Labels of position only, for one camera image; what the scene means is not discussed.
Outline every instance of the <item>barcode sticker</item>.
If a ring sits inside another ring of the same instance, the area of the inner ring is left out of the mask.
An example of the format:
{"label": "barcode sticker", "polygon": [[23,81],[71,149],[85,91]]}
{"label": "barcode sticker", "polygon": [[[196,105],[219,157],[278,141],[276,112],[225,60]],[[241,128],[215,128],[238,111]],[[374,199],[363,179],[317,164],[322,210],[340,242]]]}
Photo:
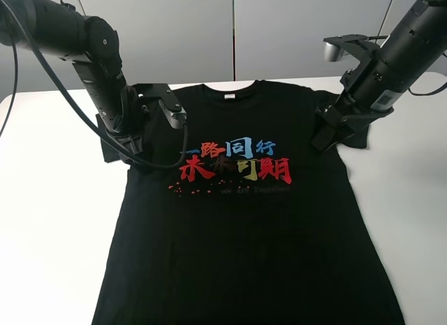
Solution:
{"label": "barcode sticker", "polygon": [[386,89],[371,105],[371,109],[377,111],[389,110],[403,93],[397,93]]}

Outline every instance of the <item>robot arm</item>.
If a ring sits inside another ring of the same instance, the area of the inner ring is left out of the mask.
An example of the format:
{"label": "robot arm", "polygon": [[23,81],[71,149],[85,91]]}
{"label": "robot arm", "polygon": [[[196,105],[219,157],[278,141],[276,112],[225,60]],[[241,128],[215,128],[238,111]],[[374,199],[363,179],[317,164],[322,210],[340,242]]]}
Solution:
{"label": "robot arm", "polygon": [[[132,155],[137,159],[144,156],[145,124],[152,102],[159,103],[173,128],[185,127],[186,112],[167,84],[127,85],[122,73],[118,34],[105,20],[82,16],[51,0],[5,1],[42,53],[72,63],[98,110],[103,134],[113,140],[112,145],[118,144],[128,152],[115,159],[132,162],[135,161]],[[11,45],[6,24],[9,18],[16,46],[32,50],[20,26],[8,13],[6,9],[0,10],[0,43]]]}
{"label": "robot arm", "polygon": [[317,111],[312,145],[325,151],[393,112],[393,104],[447,49],[447,0],[417,0],[380,47],[363,35],[325,38],[325,59],[360,60],[344,91]]}

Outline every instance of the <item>white wall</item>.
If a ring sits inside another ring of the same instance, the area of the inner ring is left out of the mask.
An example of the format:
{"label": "white wall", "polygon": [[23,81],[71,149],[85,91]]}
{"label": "white wall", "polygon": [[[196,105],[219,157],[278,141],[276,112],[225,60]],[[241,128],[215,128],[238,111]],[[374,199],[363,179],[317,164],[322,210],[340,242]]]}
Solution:
{"label": "white wall", "polygon": [[[66,1],[118,31],[130,85],[233,79],[233,0]],[[34,55],[21,49],[18,53],[19,91],[54,89]],[[51,56],[47,60],[67,88],[83,88],[70,63]],[[12,93],[13,63],[12,48],[0,44],[0,100]]]}
{"label": "white wall", "polygon": [[[444,80],[426,73],[413,88]],[[287,81],[342,88],[339,78]],[[87,93],[72,95],[93,119]],[[447,321],[446,99],[405,94],[374,124],[369,150],[339,147],[408,325]],[[17,96],[0,138],[0,324],[90,324],[126,169],[102,162],[99,139],[58,92]]]}
{"label": "white wall", "polygon": [[379,34],[391,0],[235,0],[237,80],[328,77],[358,65],[328,65],[326,37]]}

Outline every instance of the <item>graphic print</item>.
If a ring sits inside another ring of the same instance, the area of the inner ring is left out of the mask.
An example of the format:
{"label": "graphic print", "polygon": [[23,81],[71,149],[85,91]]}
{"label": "graphic print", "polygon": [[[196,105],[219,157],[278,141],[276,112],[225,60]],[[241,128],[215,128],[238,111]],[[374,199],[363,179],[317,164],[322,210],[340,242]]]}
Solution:
{"label": "graphic print", "polygon": [[272,141],[249,137],[203,142],[186,151],[185,165],[179,168],[181,182],[168,188],[178,196],[288,191],[292,183],[289,159],[274,158],[275,147]]}

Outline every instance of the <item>red chinese characters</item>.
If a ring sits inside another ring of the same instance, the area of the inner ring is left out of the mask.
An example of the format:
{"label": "red chinese characters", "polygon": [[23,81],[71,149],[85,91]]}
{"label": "red chinese characters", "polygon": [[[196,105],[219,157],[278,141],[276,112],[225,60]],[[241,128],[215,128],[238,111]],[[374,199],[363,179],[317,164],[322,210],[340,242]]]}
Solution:
{"label": "red chinese characters", "polygon": [[288,159],[273,160],[269,157],[261,159],[261,171],[258,176],[264,180],[268,175],[272,175],[277,180],[282,179],[287,184],[291,184],[292,178],[288,169]]}
{"label": "red chinese characters", "polygon": [[200,159],[197,155],[193,155],[192,159],[186,160],[186,166],[182,166],[179,169],[182,171],[182,175],[180,178],[185,180],[188,178],[189,182],[193,182],[196,179],[196,171],[198,171],[205,179],[209,180],[214,177],[216,174],[212,171],[205,170],[200,165],[203,165],[203,162],[200,162]]}
{"label": "red chinese characters", "polygon": [[225,152],[226,148],[217,147],[217,143],[214,142],[205,142],[202,143],[202,154],[201,157],[205,157],[210,155],[211,158],[218,157],[222,152]]}

